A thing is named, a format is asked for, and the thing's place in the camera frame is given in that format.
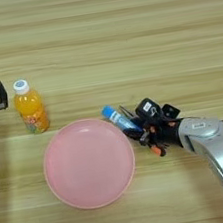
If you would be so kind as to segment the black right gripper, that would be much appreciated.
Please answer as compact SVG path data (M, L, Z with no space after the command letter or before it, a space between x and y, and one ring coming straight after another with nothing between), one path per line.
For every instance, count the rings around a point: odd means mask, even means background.
M181 146L178 133L180 123L182 122L181 118L178 118L180 110L169 104L165 104L163 107L154 105L149 111L145 111L141 107L135 110L138 117L133 117L131 122L137 126L143 125L143 128L150 132L152 140L159 146ZM136 129L126 129L123 131L125 136L133 140L140 140L143 134L143 131Z

